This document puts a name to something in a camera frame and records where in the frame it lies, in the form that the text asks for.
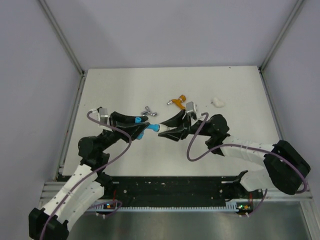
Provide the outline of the blue water faucet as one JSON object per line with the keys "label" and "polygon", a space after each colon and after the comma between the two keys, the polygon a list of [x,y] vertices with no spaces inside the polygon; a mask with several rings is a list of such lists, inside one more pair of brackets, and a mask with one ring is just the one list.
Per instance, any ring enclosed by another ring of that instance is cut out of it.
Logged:
{"label": "blue water faucet", "polygon": [[[135,123],[138,124],[138,123],[141,123],[142,122],[142,118],[141,117],[136,117],[135,118]],[[149,129],[149,130],[153,130],[154,132],[159,132],[160,130],[160,125],[159,124],[150,124],[147,126],[146,129]],[[141,140],[143,138],[145,134],[145,131],[143,130],[138,136],[137,136],[137,140]]]}

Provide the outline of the white elbow pipe fitting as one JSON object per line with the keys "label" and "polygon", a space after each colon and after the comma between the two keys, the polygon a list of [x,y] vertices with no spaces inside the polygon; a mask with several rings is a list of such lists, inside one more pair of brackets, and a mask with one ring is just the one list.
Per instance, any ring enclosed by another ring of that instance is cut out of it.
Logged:
{"label": "white elbow pipe fitting", "polygon": [[166,131],[170,131],[171,128],[166,126],[166,125],[163,125],[163,124],[159,124],[158,125],[159,128],[158,128],[158,133],[163,133],[163,132],[166,132]]}

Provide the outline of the white elbow fitting far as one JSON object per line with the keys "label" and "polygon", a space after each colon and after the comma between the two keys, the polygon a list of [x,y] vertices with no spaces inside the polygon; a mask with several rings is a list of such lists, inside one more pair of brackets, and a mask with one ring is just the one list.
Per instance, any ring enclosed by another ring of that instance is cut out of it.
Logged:
{"label": "white elbow fitting far", "polygon": [[217,97],[214,97],[211,100],[211,104],[214,105],[216,108],[223,108],[225,106],[225,103]]}

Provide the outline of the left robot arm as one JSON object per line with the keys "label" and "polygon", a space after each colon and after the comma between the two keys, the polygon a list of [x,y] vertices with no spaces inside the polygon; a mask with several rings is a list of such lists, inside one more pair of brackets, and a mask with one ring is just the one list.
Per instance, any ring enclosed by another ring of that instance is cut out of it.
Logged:
{"label": "left robot arm", "polygon": [[128,116],[115,111],[107,114],[102,107],[90,110],[86,116],[103,130],[97,136],[79,140],[81,161],[74,173],[49,202],[29,213],[29,237],[33,240],[66,240],[78,219],[98,199],[106,199],[113,194],[112,181],[104,170],[122,157],[128,148],[114,159],[104,151],[119,140],[130,147],[150,126],[145,115]]}

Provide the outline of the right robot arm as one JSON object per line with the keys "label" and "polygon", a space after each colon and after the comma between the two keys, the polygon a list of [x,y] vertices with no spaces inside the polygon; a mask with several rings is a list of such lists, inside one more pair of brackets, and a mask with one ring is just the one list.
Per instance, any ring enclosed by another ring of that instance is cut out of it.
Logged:
{"label": "right robot arm", "polygon": [[237,176],[233,192],[245,198],[258,189],[277,188],[287,195],[301,194],[308,188],[307,176],[311,171],[307,161],[285,140],[273,144],[262,144],[242,140],[229,134],[227,120],[221,114],[209,116],[207,112],[200,119],[193,119],[185,110],[159,124],[158,136],[173,141],[184,140],[192,135],[190,144],[196,137],[206,136],[207,151],[198,157],[187,159],[196,162],[208,154],[237,158],[260,165],[258,170],[243,170]]}

